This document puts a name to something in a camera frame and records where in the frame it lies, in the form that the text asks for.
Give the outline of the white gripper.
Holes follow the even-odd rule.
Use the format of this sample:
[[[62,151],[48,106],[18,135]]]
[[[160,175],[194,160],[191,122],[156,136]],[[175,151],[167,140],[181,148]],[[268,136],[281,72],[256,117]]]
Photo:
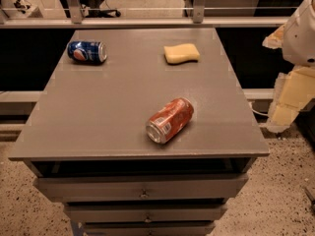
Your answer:
[[[262,42],[270,49],[283,48],[283,59],[294,66],[279,73],[266,127],[272,133],[288,129],[299,112],[315,97],[315,0],[304,0],[282,25]]]

